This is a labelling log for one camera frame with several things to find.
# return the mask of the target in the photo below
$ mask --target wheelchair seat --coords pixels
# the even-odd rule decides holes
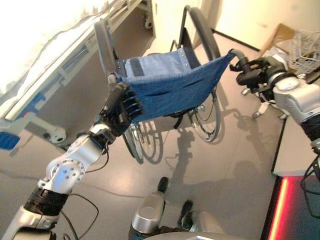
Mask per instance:
[[[117,82],[130,85],[145,112],[132,122],[138,123],[199,106],[217,85],[232,58],[233,55],[229,53],[199,65],[193,52],[192,55],[190,52],[186,54],[183,48],[179,48],[169,53],[118,61]]]

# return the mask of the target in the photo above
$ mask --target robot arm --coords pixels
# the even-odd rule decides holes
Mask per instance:
[[[2,240],[56,239],[50,229],[55,227],[68,194],[141,112],[129,85],[117,84],[89,132],[82,133],[65,154],[48,164],[45,178],[19,208]]]
[[[236,78],[238,84],[246,85],[252,93],[259,93],[265,101],[275,101],[277,107],[289,112],[319,155],[320,87],[289,73],[284,64],[272,56],[248,61],[242,52],[235,49],[231,52],[239,58],[236,66],[230,66],[232,71],[241,72]]]

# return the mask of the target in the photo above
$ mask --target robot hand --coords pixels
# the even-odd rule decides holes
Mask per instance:
[[[94,125],[107,125],[115,137],[121,136],[132,120],[142,114],[142,106],[136,94],[125,82],[118,83],[106,99],[104,108],[96,117]]]

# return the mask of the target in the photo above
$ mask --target wire basket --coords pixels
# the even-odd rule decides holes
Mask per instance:
[[[296,31],[290,45],[289,65],[296,74],[307,74],[320,66],[320,31]]]

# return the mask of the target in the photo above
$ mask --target red light strip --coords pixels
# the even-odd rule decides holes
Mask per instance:
[[[288,191],[288,179],[284,177],[281,181],[280,195],[276,203],[275,214],[273,216],[271,231],[270,231],[268,240],[277,239],[277,233],[279,230],[281,215],[284,210],[284,203],[286,201],[287,191]]]

